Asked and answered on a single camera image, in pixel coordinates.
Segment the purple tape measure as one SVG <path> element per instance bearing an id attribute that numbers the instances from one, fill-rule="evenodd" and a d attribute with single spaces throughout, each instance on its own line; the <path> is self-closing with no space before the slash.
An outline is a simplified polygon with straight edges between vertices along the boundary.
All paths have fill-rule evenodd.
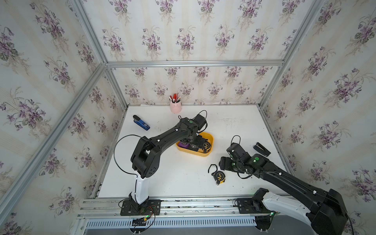
<path id="1" fill-rule="evenodd" d="M 178 146 L 179 146 L 180 148 L 189 149 L 189 147 L 190 147 L 190 143 L 180 141 L 180 142 L 178 143 Z"/>

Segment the black yellow tape measure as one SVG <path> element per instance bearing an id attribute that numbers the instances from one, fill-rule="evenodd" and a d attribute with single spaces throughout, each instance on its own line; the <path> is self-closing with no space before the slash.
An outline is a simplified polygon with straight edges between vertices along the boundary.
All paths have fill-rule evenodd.
<path id="1" fill-rule="evenodd" d="M 211 164 L 208 168 L 208 173 L 213 177 L 217 186 L 224 183 L 226 180 L 226 176 L 223 171 L 218 170 L 218 166 L 216 164 Z"/>
<path id="2" fill-rule="evenodd" d="M 210 142 L 205 141 L 202 145 L 202 151 L 204 154 L 209 153 L 211 151 L 212 145 Z"/>

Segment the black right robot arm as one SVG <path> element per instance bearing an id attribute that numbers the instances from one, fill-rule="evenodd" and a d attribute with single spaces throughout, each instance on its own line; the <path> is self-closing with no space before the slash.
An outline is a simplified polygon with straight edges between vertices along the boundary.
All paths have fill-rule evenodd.
<path id="1" fill-rule="evenodd" d="M 255 176 L 291 197 L 284 198 L 260 188 L 251 198 L 236 200 L 240 214 L 269 214 L 256 220 L 256 228 L 260 231 L 269 229 L 272 218 L 279 212 L 309 225 L 318 235 L 343 233 L 350 218 L 339 192 L 317 188 L 282 170 L 268 158 L 270 151 L 260 143 L 256 143 L 254 150 L 256 154 L 250 155 L 240 144 L 231 143 L 227 148 L 229 156 L 220 159 L 220 169 Z"/>

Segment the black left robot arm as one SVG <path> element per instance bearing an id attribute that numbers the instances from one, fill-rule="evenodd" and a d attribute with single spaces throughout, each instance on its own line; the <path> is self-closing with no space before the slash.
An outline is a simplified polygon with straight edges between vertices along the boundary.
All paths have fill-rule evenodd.
<path id="1" fill-rule="evenodd" d="M 149 178 L 158 170 L 161 155 L 174 144 L 180 143 L 191 151 L 209 153 L 212 144 L 201 135 L 207 126 L 207 117 L 197 114 L 194 118 L 180 117 L 174 127 L 160 135 L 141 137 L 131 156 L 137 178 L 129 200 L 138 206 L 146 204 L 149 199 Z"/>

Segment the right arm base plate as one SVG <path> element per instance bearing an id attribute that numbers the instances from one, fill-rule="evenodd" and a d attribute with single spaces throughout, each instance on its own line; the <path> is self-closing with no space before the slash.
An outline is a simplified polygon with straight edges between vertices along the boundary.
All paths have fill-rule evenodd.
<path id="1" fill-rule="evenodd" d="M 260 200 L 253 198 L 238 198 L 234 202 L 240 214 L 271 214 Z"/>

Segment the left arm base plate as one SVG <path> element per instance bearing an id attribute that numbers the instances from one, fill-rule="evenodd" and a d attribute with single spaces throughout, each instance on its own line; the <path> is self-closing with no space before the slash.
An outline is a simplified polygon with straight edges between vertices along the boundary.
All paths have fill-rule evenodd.
<path id="1" fill-rule="evenodd" d="M 147 199 L 142 204 L 138 204 L 133 199 L 125 199 L 120 203 L 120 215 L 159 215 L 161 211 L 161 202 L 161 200 Z"/>

